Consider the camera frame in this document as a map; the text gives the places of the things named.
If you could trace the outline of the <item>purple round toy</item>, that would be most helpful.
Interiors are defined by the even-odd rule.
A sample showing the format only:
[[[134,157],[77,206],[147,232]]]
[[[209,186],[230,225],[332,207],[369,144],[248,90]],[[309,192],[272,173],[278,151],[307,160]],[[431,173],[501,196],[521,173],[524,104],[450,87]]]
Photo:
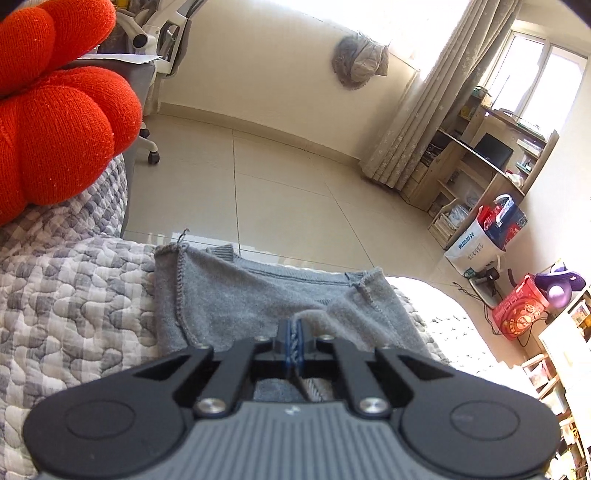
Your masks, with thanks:
[[[555,309],[566,307],[572,294],[582,291],[586,286],[585,279],[564,263],[554,265],[549,272],[536,274],[534,283]]]

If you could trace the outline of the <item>grey hat on wall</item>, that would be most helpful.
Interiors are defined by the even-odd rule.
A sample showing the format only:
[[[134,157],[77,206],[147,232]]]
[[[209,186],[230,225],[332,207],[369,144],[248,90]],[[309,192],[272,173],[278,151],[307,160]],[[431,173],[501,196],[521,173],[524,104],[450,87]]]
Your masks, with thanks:
[[[342,38],[332,54],[332,71],[342,87],[358,90],[375,76],[386,77],[389,70],[389,47],[362,34]]]

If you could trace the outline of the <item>grey knit cat sweater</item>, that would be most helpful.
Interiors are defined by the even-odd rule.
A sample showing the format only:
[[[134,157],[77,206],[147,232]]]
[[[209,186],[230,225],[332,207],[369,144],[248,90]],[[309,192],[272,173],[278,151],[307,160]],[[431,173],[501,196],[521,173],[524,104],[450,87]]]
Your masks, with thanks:
[[[394,345],[424,357],[427,341],[381,269],[329,273],[257,263],[229,245],[198,250],[171,243],[154,253],[154,309],[161,355],[207,344],[215,351],[280,322],[303,320],[315,336],[363,351]]]

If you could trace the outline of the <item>white office chair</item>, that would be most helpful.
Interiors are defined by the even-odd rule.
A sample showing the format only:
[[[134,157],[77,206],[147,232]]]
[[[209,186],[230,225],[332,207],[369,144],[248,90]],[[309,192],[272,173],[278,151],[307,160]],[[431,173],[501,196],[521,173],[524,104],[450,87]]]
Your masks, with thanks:
[[[161,83],[176,74],[187,51],[192,17],[205,0],[115,1],[113,5],[116,25],[98,51],[153,58],[155,72],[143,112],[148,117],[160,108]]]

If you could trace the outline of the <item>red plastic basket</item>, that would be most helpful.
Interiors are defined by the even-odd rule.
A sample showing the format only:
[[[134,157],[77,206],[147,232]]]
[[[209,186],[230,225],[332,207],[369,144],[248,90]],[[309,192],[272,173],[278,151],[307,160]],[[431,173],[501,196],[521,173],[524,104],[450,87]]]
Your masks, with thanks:
[[[535,284],[535,277],[525,275],[492,310],[492,318],[503,336],[515,340],[539,320],[549,307],[549,301]]]

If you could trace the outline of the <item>wooden desk shelf unit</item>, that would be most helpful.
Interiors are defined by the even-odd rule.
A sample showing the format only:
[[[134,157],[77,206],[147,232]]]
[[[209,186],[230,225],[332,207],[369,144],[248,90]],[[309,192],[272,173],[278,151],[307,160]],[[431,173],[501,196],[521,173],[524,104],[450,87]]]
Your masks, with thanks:
[[[486,133],[514,150],[504,170],[474,150]],[[521,203],[558,140],[556,131],[549,137],[541,136],[493,108],[488,92],[478,87],[436,131],[402,197],[432,217],[428,231],[448,249],[476,218],[480,207],[502,194]]]

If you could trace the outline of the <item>black monitor on desk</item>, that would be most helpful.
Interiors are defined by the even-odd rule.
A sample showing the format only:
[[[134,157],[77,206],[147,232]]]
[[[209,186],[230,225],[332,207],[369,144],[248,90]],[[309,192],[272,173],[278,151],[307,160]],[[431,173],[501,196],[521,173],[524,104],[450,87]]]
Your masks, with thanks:
[[[504,170],[514,150],[508,145],[486,133],[474,147],[474,150],[500,170]]]

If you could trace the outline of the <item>red knitted knot cushion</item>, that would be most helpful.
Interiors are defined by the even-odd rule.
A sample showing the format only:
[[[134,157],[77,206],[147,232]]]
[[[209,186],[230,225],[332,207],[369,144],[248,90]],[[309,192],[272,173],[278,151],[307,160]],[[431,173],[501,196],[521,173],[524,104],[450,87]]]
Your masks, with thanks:
[[[2,223],[78,195],[136,139],[142,107],[129,83],[71,65],[115,24],[109,1],[2,2]]]

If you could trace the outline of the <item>white paper shopping bag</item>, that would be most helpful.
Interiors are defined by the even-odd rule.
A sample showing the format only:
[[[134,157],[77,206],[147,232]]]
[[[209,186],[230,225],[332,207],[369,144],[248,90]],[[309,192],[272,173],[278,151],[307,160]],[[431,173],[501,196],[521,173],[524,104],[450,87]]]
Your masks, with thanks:
[[[464,278],[473,278],[488,267],[499,268],[504,254],[474,220],[445,252],[445,258]]]

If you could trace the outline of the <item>beige patterned curtain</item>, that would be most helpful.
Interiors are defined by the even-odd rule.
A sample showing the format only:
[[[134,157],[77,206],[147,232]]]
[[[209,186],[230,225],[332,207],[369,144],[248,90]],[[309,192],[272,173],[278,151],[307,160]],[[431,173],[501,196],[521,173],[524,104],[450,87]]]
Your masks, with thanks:
[[[374,182],[402,190],[436,131],[473,91],[520,10],[519,1],[472,1],[427,77],[417,80],[393,120],[360,161]]]

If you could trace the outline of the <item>grey white quilted blanket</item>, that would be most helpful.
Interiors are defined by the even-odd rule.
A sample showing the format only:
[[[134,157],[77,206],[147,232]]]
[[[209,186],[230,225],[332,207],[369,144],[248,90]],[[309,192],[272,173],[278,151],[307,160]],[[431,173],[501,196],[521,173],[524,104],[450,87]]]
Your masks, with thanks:
[[[553,412],[481,377],[477,350],[386,345],[370,370],[393,412],[363,419],[331,383],[291,370],[293,395],[199,418],[215,352],[159,352],[152,247],[120,239],[121,159],[85,192],[1,231],[1,475],[5,479],[540,479]]]

